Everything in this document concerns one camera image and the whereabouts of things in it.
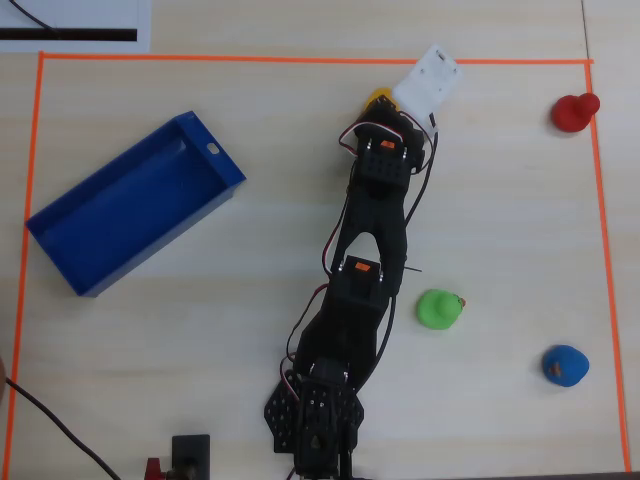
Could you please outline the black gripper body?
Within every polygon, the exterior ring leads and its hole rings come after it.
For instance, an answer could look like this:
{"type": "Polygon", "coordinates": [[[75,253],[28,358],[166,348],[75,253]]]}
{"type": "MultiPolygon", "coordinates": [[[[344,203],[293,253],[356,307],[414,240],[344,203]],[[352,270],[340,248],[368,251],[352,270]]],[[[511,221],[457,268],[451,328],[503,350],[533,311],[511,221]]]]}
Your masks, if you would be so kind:
{"type": "Polygon", "coordinates": [[[435,137],[429,136],[408,114],[398,110],[386,95],[373,98],[358,116],[357,122],[371,122],[388,127],[401,137],[409,149],[422,148],[426,143],[431,146],[436,144],[435,137]]]}

